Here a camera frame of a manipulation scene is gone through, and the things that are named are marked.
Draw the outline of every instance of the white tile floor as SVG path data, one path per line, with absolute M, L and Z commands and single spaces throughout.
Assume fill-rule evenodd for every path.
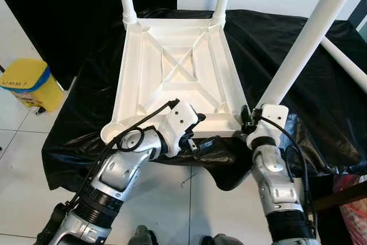
M 0 103 L 0 244 L 33 244 L 53 207 L 72 196 L 61 188 L 50 191 L 42 167 L 41 148 L 58 111 L 35 116 L 4 90 Z M 271 244 L 252 176 L 223 192 L 201 168 L 143 168 L 107 243 L 127 244 L 138 224 L 152 229 L 160 245 L 197 245 L 202 235 L 217 233 L 244 244 Z

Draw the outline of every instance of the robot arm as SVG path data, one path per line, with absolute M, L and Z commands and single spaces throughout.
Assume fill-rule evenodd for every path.
M 192 128 L 204 119 L 205 116 L 197 114 L 191 105 L 177 100 L 158 130 L 150 126 L 127 132 L 118 143 L 119 150 L 104 160 L 83 189 L 75 208 L 67 211 L 65 218 L 65 206 L 59 204 L 55 208 L 36 244 L 104 244 L 140 168 L 160 155 L 177 155 L 181 146 L 192 147 Z M 45 243 L 46 238 L 42 237 L 52 228 L 57 229 L 56 234 Z
M 281 128 L 287 114 L 287 107 L 273 104 L 265 104 L 261 112 L 263 118 Z M 280 135 L 278 128 L 261 119 L 247 136 L 247 146 L 253 151 L 251 171 L 259 186 L 273 245 L 318 245 L 280 155 Z

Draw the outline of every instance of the yellow container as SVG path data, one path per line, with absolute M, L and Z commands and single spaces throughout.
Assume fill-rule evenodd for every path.
M 0 86 L 11 91 L 25 106 L 55 110 L 63 92 L 43 60 L 18 59 L 0 77 Z

